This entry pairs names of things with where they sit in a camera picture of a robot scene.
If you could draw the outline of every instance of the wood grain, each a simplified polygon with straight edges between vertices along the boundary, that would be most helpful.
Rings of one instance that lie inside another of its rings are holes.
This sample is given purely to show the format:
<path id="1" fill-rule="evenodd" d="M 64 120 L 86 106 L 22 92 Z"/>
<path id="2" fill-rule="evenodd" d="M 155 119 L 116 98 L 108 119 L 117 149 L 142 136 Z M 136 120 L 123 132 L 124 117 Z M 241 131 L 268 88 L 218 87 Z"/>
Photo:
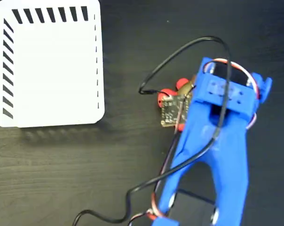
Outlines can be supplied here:
<path id="1" fill-rule="evenodd" d="M 248 133 L 250 186 L 242 225 L 284 226 L 284 0 L 102 0 L 101 9 L 105 117 L 96 125 L 0 128 L 0 226 L 70 226 L 85 208 L 121 216 L 126 190 L 157 174 L 172 137 L 172 129 L 160 127 L 156 97 L 139 96 L 137 87 L 180 45 L 208 34 L 223 38 L 236 62 L 274 79 Z M 150 87 L 174 87 L 205 56 L 224 53 L 212 43 L 195 47 Z M 181 186 L 214 197 L 204 165 Z M 134 212 L 147 209 L 149 190 L 135 195 L 133 205 Z M 109 224 L 92 217 L 79 224 L 88 225 Z"/>

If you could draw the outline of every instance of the blue 3d-printed part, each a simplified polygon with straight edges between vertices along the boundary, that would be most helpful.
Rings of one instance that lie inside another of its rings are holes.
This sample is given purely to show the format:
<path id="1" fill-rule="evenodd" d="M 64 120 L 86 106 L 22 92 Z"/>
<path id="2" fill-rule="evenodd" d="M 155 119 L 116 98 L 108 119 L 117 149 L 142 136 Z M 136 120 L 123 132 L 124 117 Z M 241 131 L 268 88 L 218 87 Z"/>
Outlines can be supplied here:
<path id="1" fill-rule="evenodd" d="M 204 58 L 196 79 L 196 88 L 189 107 L 188 119 L 178 143 L 171 168 L 198 153 L 210 140 L 218 117 L 212 114 L 214 105 L 221 106 L 226 81 L 210 73 L 203 67 L 211 59 Z M 221 133 L 214 145 L 198 161 L 211 167 L 216 191 L 215 205 L 219 212 L 216 226 L 240 225 L 248 187 L 248 167 L 246 153 L 246 126 L 263 103 L 270 91 L 272 80 L 263 82 L 259 74 L 252 73 L 256 80 L 260 99 L 257 99 L 252 86 L 230 83 L 228 113 Z M 188 165 L 172 174 L 164 187 L 159 208 L 166 213 L 168 204 L 176 193 L 183 174 L 192 166 Z M 154 223 L 155 226 L 166 224 Z"/>

